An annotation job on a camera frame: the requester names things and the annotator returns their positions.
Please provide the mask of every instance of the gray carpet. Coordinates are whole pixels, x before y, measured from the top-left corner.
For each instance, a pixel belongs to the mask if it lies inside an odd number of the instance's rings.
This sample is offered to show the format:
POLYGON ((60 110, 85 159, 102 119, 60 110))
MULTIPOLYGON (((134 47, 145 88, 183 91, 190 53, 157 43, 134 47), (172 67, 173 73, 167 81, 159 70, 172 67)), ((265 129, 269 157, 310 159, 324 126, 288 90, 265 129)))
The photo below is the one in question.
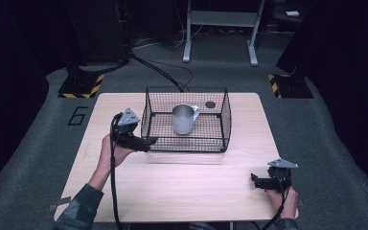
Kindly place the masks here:
MULTIPOLYGON (((134 54, 191 69, 194 78, 189 86, 225 86, 229 92, 258 93, 281 157, 300 166, 292 171, 293 185, 301 197, 300 227, 368 229, 368 178, 336 136, 332 118, 315 86, 308 80, 312 100, 276 99, 273 95, 267 75, 283 73, 275 64, 289 36, 266 34, 257 51, 258 67, 249 64, 246 39, 231 35, 194 41, 191 62, 187 64, 182 62, 183 44, 176 49, 148 46, 134 50, 134 54)), ((154 64, 177 81, 186 82, 190 77, 186 70, 154 64)), ((65 70, 47 76, 50 91, 46 102, 0 173, 0 229, 52 226, 54 213, 47 212, 47 208, 61 196, 97 98, 58 98, 66 76, 65 70), (81 110, 86 113, 85 119, 81 126, 68 126, 77 106, 88 107, 81 110)), ((145 92, 147 85, 172 83, 131 60, 105 75, 99 93, 145 92)), ((113 224, 96 223, 94 229, 113 229, 113 224)), ((238 229, 255 228, 251 223, 239 222, 238 229)))

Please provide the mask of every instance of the small round object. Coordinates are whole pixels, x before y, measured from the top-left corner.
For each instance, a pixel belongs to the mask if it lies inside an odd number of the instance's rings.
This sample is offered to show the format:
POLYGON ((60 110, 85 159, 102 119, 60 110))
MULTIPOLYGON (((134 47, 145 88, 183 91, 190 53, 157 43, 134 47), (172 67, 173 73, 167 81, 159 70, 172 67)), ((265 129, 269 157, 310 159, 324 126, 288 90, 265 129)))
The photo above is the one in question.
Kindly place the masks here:
POLYGON ((206 106, 207 108, 215 108, 216 104, 215 104, 214 102, 207 102, 207 103, 205 104, 205 106, 206 106))

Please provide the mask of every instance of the light wood tabletop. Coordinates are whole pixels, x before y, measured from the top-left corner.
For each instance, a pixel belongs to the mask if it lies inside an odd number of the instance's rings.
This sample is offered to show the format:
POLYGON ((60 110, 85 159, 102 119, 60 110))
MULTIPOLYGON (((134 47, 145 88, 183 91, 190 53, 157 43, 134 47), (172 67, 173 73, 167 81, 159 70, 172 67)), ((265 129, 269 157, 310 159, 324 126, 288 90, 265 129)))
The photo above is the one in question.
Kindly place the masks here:
MULTIPOLYGON (((279 158, 261 100, 229 93, 232 129, 224 153, 134 152, 116 169, 121 222, 241 221, 271 219, 267 194, 250 173, 268 177, 267 162, 279 158)), ((98 162, 102 139, 114 115, 130 107, 139 117, 145 93, 104 93, 96 102, 62 197, 73 197, 98 162)), ((140 125, 134 131, 140 136, 140 125)), ((95 221, 111 222, 109 179, 95 221)), ((57 207, 55 219, 67 204, 57 207)))

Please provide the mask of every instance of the black curtain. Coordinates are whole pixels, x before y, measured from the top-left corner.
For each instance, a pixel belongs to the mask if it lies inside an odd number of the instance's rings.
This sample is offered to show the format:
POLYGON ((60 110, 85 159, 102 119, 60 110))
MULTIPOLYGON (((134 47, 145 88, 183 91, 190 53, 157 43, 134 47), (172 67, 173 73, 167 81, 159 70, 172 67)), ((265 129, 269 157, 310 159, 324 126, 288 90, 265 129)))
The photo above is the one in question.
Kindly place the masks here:
POLYGON ((277 66, 312 80, 336 133, 368 175, 368 1, 319 0, 277 66))
POLYGON ((49 16, 57 19, 59 34, 81 62, 80 47, 59 0, 0 0, 0 171, 44 104, 46 76, 64 67, 50 38, 49 16))

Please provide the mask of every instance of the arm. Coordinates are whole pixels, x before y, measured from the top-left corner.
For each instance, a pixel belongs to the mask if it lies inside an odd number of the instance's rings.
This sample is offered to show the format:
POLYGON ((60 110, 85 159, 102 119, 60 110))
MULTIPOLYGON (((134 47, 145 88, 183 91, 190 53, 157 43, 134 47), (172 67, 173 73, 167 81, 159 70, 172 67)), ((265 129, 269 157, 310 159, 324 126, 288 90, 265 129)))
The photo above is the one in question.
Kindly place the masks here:
MULTIPOLYGON (((115 147, 116 167, 124 162, 125 158, 133 152, 132 149, 115 147)), ((104 184, 110 175, 110 137, 103 138, 100 159, 91 179, 71 200, 68 207, 59 216, 54 229, 91 229, 97 209, 104 196, 104 184)))
MULTIPOLYGON (((267 190, 266 192, 271 199, 273 208, 278 210, 282 204, 282 195, 271 190, 267 190)), ((275 225, 278 230, 298 230, 299 228, 295 221, 298 193, 292 187, 289 187, 288 190, 285 191, 285 194, 288 195, 284 204, 284 209, 280 218, 275 222, 275 225)))

